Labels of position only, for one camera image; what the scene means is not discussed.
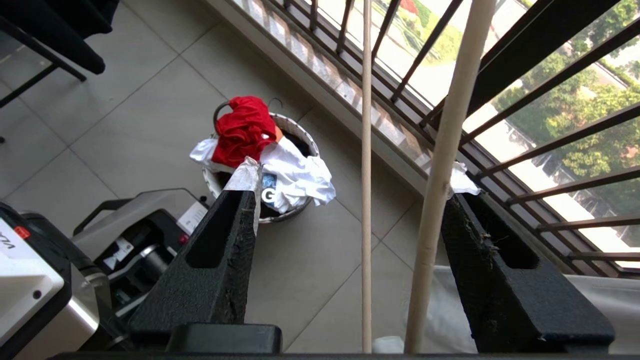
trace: white fabric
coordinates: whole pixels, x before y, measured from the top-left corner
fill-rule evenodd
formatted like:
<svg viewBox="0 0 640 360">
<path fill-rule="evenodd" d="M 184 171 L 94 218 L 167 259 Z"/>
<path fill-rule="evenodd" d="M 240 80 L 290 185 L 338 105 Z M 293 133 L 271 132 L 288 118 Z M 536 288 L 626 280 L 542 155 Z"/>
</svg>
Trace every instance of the white fabric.
<svg viewBox="0 0 640 360">
<path fill-rule="evenodd" d="M 384 336 L 373 340 L 372 351 L 374 354 L 402 354 L 404 352 L 404 340 L 400 336 Z"/>
<path fill-rule="evenodd" d="M 324 161 L 318 156 L 305 158 L 286 137 L 267 145 L 260 162 L 264 164 L 263 173 L 276 176 L 275 196 L 268 205 L 281 214 L 302 205 L 307 196 L 314 198 L 316 206 L 326 205 L 335 197 Z"/>
<path fill-rule="evenodd" d="M 577 275 L 567 275 L 567 279 L 613 325 L 616 340 L 609 346 L 609 353 L 640 353 L 640 281 Z M 477 352 L 448 266 L 435 267 L 424 332 L 432 343 L 451 352 Z"/>
<path fill-rule="evenodd" d="M 231 175 L 225 185 L 224 190 L 249 191 L 255 194 L 255 210 L 253 212 L 253 233 L 258 234 L 258 221 L 260 220 L 260 185 L 262 181 L 262 171 L 260 164 L 249 156 L 244 157 L 244 161 Z"/>
<path fill-rule="evenodd" d="M 212 172 L 222 171 L 233 173 L 235 170 L 234 168 L 211 161 L 211 158 L 213 158 L 213 152 L 216 150 L 216 146 L 218 146 L 218 139 L 209 138 L 202 140 L 196 144 L 193 150 L 191 150 L 189 157 L 198 164 L 206 166 Z"/>
<path fill-rule="evenodd" d="M 431 175 L 431 167 L 427 168 L 426 173 Z M 457 161 L 453 162 L 451 169 L 448 198 L 451 199 L 454 193 L 470 193 L 472 195 L 480 193 L 480 188 L 467 176 L 467 166 Z"/>
</svg>

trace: bamboo pole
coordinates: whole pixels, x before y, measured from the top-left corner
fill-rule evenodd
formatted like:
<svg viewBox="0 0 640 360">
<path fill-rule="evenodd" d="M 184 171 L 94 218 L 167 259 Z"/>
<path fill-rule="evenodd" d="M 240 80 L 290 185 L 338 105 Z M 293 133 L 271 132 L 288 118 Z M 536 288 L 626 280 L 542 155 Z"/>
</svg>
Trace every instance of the bamboo pole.
<svg viewBox="0 0 640 360">
<path fill-rule="evenodd" d="M 480 57 L 482 57 L 494 8 L 495 0 L 473 0 L 458 51 L 449 95 L 442 111 L 440 130 L 433 151 L 431 175 L 422 204 L 422 219 L 404 343 L 405 354 L 418 354 L 422 346 L 431 278 L 452 164 L 458 153 L 462 123 L 467 117 L 469 100 L 476 82 Z"/>
<path fill-rule="evenodd" d="M 371 0 L 364 0 L 362 56 L 362 352 L 371 353 Z"/>
</svg>

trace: red button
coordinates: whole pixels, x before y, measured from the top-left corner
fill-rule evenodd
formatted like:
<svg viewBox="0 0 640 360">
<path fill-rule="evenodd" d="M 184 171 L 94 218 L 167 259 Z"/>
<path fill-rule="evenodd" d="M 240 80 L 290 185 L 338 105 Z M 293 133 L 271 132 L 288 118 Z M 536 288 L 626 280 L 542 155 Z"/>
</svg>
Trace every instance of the red button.
<svg viewBox="0 0 640 360">
<path fill-rule="evenodd" d="M 15 231 L 16 234 L 18 234 L 21 238 L 26 239 L 29 236 L 31 236 L 31 233 L 24 227 L 22 226 L 16 226 L 13 231 Z"/>
<path fill-rule="evenodd" d="M 187 242 L 189 242 L 189 235 L 187 235 L 187 234 L 182 234 L 182 236 L 178 239 L 178 243 L 180 245 L 184 245 Z"/>
</svg>

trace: gray tiled floor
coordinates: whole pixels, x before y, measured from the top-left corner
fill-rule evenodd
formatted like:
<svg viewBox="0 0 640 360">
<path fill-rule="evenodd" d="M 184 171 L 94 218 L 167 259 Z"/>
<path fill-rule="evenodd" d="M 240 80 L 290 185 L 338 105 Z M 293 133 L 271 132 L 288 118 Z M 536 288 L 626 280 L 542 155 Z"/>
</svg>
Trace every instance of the gray tiled floor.
<svg viewBox="0 0 640 360">
<path fill-rule="evenodd" d="M 0 199 L 71 234 L 106 199 L 176 186 L 205 195 L 188 154 L 215 107 L 237 95 L 277 98 L 273 110 L 316 139 L 338 196 L 260 227 L 246 321 L 280 326 L 290 351 L 357 351 L 357 138 L 200 3 L 124 0 L 113 27 L 88 40 L 104 74 L 79 83 L 57 70 L 0 110 Z M 46 65 L 28 49 L 0 63 L 0 96 Z M 372 181 L 374 335 L 402 335 L 421 201 L 377 158 Z"/>
</svg>

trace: green foliage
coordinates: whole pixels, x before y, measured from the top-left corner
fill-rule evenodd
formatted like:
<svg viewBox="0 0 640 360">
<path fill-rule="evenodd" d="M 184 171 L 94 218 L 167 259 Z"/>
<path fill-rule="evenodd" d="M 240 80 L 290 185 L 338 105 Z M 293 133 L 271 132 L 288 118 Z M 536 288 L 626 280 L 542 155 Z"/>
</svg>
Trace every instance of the green foliage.
<svg viewBox="0 0 640 360">
<path fill-rule="evenodd" d="M 533 6 L 533 1 L 531 0 L 516 0 L 520 4 L 523 4 L 527 9 Z"/>
<path fill-rule="evenodd" d="M 420 51 L 440 18 L 420 1 L 416 1 L 415 5 L 418 9 L 417 16 L 402 8 L 398 9 L 397 15 L 403 23 L 404 41 L 416 51 Z M 455 61 L 461 41 L 462 32 L 454 26 L 447 25 L 425 57 L 425 62 L 432 65 Z"/>
<path fill-rule="evenodd" d="M 625 67 L 614 67 L 610 65 L 606 60 L 600 59 L 599 64 L 605 69 L 611 71 L 618 79 L 620 79 L 627 86 L 636 85 L 636 81 L 625 73 L 627 70 Z"/>
<path fill-rule="evenodd" d="M 572 58 L 562 50 L 556 51 L 521 78 L 522 87 L 504 91 L 493 105 L 498 111 L 506 109 L 564 69 Z M 633 81 L 625 90 L 596 81 L 591 69 L 583 70 L 510 116 L 508 121 L 537 144 L 543 144 L 640 102 L 640 86 Z M 640 154 L 635 154 L 636 149 L 640 149 L 640 119 L 565 145 L 554 153 L 577 179 L 581 179 L 640 165 Z M 640 179 L 590 191 L 606 199 L 619 215 L 639 211 Z M 639 237 L 640 246 L 640 231 L 632 236 Z"/>
<path fill-rule="evenodd" d="M 428 28 L 433 12 L 424 6 L 420 0 L 416 0 L 414 3 L 415 7 L 418 8 L 418 18 L 420 19 L 420 23 L 422 23 L 422 27 Z"/>
<path fill-rule="evenodd" d="M 625 70 L 629 71 L 636 79 L 640 79 L 640 61 L 630 61 L 625 65 Z"/>
<path fill-rule="evenodd" d="M 622 0 L 616 6 L 604 13 L 596 21 L 584 28 L 580 33 L 573 37 L 571 46 L 575 52 L 575 56 L 580 56 L 589 51 L 589 44 L 599 45 L 607 40 L 611 35 L 622 30 L 629 25 L 636 16 L 640 8 L 640 0 Z M 633 38 L 626 44 L 611 52 L 611 56 L 618 57 L 621 50 L 638 43 L 638 37 Z"/>
</svg>

